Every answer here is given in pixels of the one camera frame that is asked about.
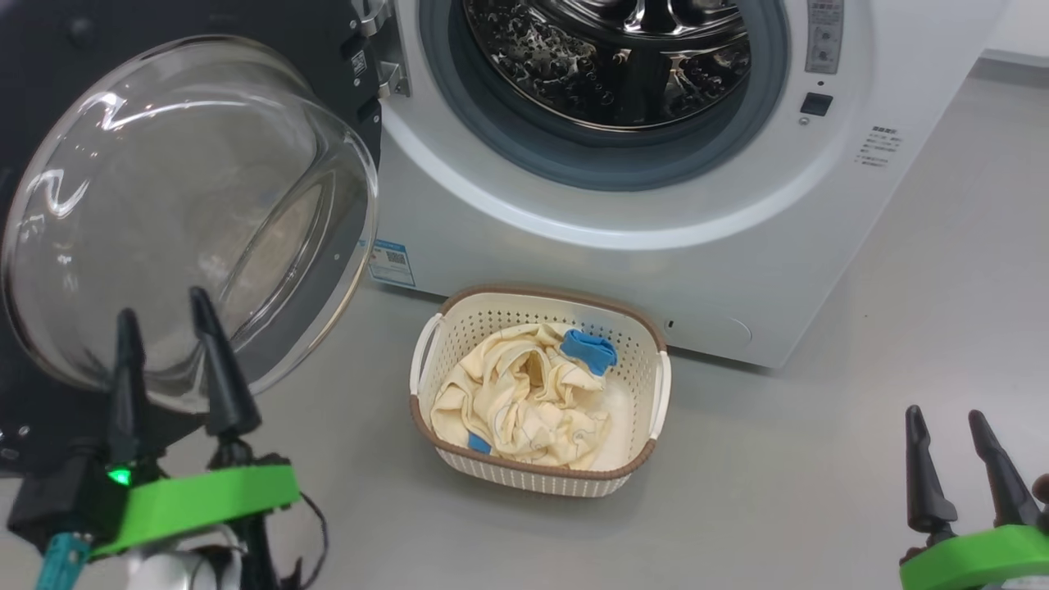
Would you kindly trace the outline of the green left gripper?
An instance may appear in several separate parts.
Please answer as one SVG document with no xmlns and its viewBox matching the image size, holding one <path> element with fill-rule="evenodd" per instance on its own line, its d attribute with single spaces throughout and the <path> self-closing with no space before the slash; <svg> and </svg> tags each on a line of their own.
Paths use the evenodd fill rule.
<svg viewBox="0 0 1049 590">
<path fill-rule="evenodd" d="M 258 429 L 259 410 L 210 296 L 204 288 L 190 288 L 190 303 L 194 331 L 205 352 L 207 434 L 239 438 Z M 128 497 L 116 536 L 95 547 L 90 557 L 108 559 L 184 534 L 253 522 L 258 530 L 241 530 L 237 542 L 248 556 L 266 559 L 267 541 L 260 538 L 266 517 L 288 508 L 300 497 L 291 463 L 255 461 L 152 482 L 134 475 L 131 464 L 148 455 L 145 361 L 138 318 L 126 307 L 117 315 L 116 362 L 110 381 L 109 451 L 115 465 L 107 467 L 107 473 Z"/>
</svg>

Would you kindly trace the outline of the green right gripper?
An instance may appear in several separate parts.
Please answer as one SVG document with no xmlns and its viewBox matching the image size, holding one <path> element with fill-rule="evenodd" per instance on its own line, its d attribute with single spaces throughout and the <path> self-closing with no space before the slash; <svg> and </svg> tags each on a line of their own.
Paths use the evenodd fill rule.
<svg viewBox="0 0 1049 590">
<path fill-rule="evenodd" d="M 982 410 L 968 412 L 975 451 L 983 461 L 996 528 L 949 538 L 900 566 L 903 589 L 970 589 L 1048 574 L 1042 509 Z M 920 406 L 906 408 L 907 523 L 916 533 L 951 533 L 958 511 L 943 494 L 930 455 L 932 437 Z"/>
</svg>

